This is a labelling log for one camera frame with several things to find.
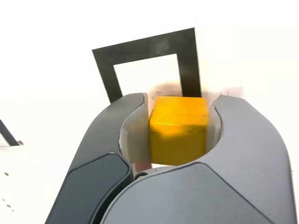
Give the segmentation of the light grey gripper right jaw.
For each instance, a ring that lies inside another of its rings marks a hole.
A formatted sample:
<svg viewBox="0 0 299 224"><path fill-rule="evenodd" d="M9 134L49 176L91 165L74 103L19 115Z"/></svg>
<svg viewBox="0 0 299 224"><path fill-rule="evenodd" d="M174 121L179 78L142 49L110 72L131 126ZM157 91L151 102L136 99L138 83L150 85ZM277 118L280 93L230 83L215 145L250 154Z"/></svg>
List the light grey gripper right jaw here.
<svg viewBox="0 0 299 224"><path fill-rule="evenodd" d="M290 159L277 129L242 98L220 96L211 112L220 131L214 148L128 185L102 223L293 223Z"/></svg>

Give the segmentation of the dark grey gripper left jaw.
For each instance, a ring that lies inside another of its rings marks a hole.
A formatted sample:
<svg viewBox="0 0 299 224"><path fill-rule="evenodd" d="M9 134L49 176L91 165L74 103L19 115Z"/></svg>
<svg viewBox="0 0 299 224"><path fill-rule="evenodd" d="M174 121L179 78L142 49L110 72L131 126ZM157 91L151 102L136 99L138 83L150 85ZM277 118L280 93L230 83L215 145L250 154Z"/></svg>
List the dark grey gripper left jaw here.
<svg viewBox="0 0 299 224"><path fill-rule="evenodd" d="M46 219L98 224L113 199L134 181L133 165L150 164L148 97L128 94L87 129Z"/></svg>

